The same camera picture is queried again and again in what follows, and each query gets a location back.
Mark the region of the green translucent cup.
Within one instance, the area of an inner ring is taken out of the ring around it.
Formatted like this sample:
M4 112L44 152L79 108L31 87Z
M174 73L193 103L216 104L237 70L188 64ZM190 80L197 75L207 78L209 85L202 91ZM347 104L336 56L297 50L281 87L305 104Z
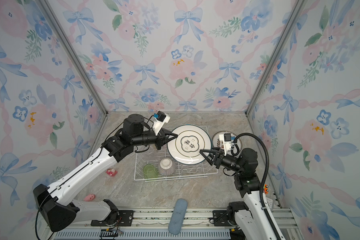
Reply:
M159 172L155 166L147 164L143 168L143 175L145 180L151 180L158 178Z

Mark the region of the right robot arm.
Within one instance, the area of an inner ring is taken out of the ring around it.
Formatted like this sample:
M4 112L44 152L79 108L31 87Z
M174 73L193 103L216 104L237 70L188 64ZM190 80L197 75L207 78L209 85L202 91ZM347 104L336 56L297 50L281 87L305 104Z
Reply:
M235 172L234 183L243 200L229 203L228 221L243 231L247 240L284 240L280 227L266 202L265 184L256 174L258 153L245 148L238 157L225 155L224 150L200 150L201 156L217 169Z

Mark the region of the white plate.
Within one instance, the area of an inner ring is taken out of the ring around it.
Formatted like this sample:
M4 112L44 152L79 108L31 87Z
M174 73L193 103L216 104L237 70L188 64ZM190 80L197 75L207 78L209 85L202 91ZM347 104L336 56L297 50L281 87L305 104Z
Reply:
M217 132L212 138L212 150L222 149L229 155L232 155L231 151L239 153L242 150L242 142L241 140L238 140L234 144L234 139L236 137L236 134L229 131Z
M171 157L184 165L197 165L205 158L200 150L211 150L212 141L209 134L201 127L182 125L172 131L178 135L173 141L167 143Z

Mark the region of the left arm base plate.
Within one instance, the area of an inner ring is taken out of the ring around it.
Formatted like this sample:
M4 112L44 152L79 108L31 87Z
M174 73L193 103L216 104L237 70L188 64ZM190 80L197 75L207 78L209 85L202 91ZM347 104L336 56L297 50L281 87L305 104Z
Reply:
M133 210L111 212L103 221L92 220L92 227L130 227L134 218Z

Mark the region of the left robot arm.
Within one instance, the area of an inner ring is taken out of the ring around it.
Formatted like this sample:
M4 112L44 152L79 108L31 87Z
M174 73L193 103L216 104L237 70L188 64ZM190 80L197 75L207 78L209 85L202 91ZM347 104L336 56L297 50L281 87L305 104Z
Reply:
M87 160L58 181L49 186L40 184L33 190L37 216L42 216L54 233L75 222L117 225L121 215L112 201L85 202L76 201L75 197L101 173L137 152L139 146L160 150L175 140L178 135L163 127L169 121L170 116L161 111L150 119L129 115Z

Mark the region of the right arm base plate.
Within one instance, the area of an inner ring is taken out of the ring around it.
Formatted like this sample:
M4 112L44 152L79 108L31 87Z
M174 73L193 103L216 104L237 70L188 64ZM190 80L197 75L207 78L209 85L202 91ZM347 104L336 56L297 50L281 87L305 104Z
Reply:
M213 217L210 219L210 223L215 227L233 227L237 225L232 210L214 210L212 213Z

